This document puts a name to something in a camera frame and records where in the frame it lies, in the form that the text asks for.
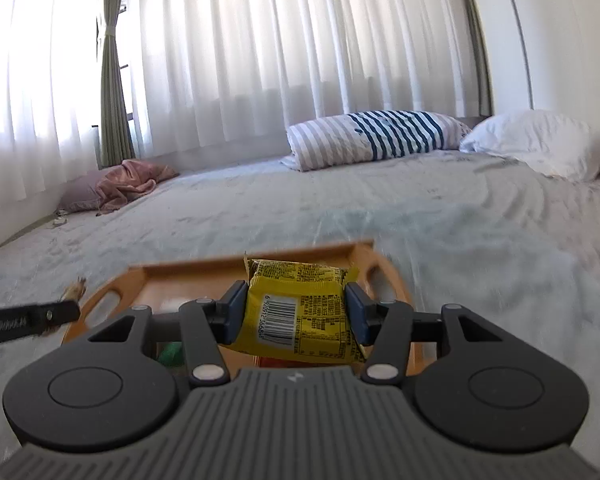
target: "bed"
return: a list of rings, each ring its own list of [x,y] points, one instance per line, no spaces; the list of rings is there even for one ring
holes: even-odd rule
[[[574,368],[591,395],[574,446],[600,466],[600,181],[459,152],[309,173],[275,159],[186,174],[120,211],[72,215],[1,248],[0,306],[58,298],[77,276],[89,294],[138,262],[369,237],[417,309],[463,303]],[[4,385],[61,338],[0,346],[0,462],[18,445]]]

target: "orange tray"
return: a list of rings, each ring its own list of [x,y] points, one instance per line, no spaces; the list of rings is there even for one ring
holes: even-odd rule
[[[374,291],[369,280],[372,272],[380,270],[392,286],[396,299],[411,304],[411,296],[402,283],[400,274],[389,260],[373,250],[372,240],[249,254],[249,257],[325,264],[333,267],[356,266],[360,270],[358,283],[372,298]],[[115,292],[120,297],[109,317],[115,316],[134,304],[148,305],[154,314],[158,314],[162,311],[163,304],[169,300],[220,298],[233,282],[244,280],[245,277],[244,256],[242,255],[129,267],[127,272],[110,280],[87,300],[81,310],[80,319],[69,326],[62,342],[71,341],[89,329],[85,323],[87,316],[108,292]],[[220,349],[232,376],[244,366],[258,365],[257,357],[223,347]],[[422,346],[412,344],[409,373],[418,373],[423,368],[423,362]]]

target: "pink cloth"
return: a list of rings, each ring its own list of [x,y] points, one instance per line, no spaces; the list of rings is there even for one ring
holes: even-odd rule
[[[179,173],[169,166],[145,160],[123,160],[96,184],[100,212],[111,213],[133,200],[151,193],[157,184]]]

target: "yellow snack package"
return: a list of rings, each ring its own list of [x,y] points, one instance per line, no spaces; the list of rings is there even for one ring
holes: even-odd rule
[[[247,260],[249,292],[231,350],[322,364],[364,362],[344,305],[355,267]]]

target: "gray ribbed surface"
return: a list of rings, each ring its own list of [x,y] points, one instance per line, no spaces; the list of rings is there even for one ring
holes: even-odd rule
[[[592,474],[567,446],[528,456],[457,446],[425,426],[399,390],[363,384],[348,367],[244,370],[231,384],[193,391],[169,424],[134,446],[81,456],[26,446],[0,466],[8,480],[583,480]]]

